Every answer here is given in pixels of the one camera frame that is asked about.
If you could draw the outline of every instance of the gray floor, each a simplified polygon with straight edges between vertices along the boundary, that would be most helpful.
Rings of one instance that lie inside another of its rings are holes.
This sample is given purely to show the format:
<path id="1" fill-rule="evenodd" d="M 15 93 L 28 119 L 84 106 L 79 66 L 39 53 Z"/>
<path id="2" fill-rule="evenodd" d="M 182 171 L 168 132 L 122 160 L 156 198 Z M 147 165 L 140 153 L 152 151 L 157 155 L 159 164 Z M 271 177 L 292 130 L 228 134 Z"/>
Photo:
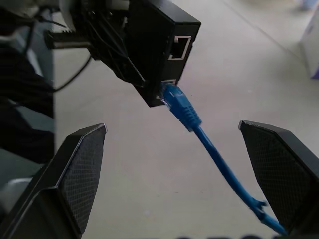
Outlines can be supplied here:
<path id="1" fill-rule="evenodd" d="M 174 2 L 202 22 L 180 87 L 227 163 L 262 200 L 240 120 L 289 129 L 319 155 L 319 81 L 308 78 L 298 47 L 311 12 L 297 11 L 294 0 Z M 87 55 L 55 52 L 57 85 Z M 58 145 L 81 127 L 104 122 L 109 130 L 83 238 L 274 234 L 234 194 L 193 134 L 165 107 L 148 108 L 102 63 L 58 93 L 56 113 Z"/>

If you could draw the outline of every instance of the ethernet port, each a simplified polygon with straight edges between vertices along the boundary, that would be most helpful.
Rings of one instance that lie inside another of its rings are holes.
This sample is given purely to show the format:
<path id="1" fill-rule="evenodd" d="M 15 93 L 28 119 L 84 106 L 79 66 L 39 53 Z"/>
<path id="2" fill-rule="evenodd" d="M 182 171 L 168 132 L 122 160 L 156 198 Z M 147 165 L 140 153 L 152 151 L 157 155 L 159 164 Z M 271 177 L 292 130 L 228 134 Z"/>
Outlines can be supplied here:
<path id="1" fill-rule="evenodd" d="M 190 40 L 191 36 L 175 36 L 168 60 L 184 60 Z"/>

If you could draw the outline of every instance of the concrete floor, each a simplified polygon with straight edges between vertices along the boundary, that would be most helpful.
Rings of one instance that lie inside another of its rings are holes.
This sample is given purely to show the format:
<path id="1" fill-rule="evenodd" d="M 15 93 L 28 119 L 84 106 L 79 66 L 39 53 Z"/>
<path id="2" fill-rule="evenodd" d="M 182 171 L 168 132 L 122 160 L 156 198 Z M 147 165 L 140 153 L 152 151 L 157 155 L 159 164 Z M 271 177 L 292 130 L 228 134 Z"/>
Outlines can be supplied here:
<path id="1" fill-rule="evenodd" d="M 319 81 L 308 78 L 298 47 L 312 13 L 297 11 L 294 0 L 174 2 L 202 22 L 180 87 L 242 184 L 263 200 L 238 122 L 289 129 L 319 155 Z M 60 85 L 88 52 L 55 54 Z M 101 62 L 58 93 L 56 114 L 58 145 L 79 128 L 100 122 L 108 127 L 84 239 L 275 234 L 258 222 L 166 107 L 150 109 Z"/>

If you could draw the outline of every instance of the black network adapter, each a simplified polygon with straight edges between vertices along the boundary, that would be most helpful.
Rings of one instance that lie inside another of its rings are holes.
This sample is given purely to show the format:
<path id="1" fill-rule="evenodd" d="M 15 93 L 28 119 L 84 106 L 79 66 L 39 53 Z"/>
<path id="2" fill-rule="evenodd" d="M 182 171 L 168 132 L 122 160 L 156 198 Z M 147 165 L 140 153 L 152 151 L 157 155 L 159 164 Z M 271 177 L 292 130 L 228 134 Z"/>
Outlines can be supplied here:
<path id="1" fill-rule="evenodd" d="M 136 89 L 150 107 L 163 104 L 162 82 L 180 80 L 200 24 L 168 0 L 130 1 L 126 47 L 146 81 Z"/>

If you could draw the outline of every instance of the blue ethernet cable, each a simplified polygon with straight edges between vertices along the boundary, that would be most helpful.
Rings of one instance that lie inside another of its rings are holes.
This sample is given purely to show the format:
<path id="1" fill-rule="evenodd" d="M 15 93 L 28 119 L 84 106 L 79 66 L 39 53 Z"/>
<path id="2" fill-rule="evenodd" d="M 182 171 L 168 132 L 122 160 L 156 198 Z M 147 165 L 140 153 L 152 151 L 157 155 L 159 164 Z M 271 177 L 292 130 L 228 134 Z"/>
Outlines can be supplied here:
<path id="1" fill-rule="evenodd" d="M 263 206 L 266 206 L 266 202 L 258 201 L 250 196 L 237 180 L 236 176 L 200 127 L 202 121 L 183 91 L 178 86 L 171 83 L 163 84 L 162 88 L 162 101 L 169 107 L 169 110 L 179 119 L 189 132 L 194 132 L 196 134 L 229 186 L 253 211 L 261 223 L 267 225 L 279 234 L 286 235 L 287 232 L 283 226 L 263 211 Z"/>

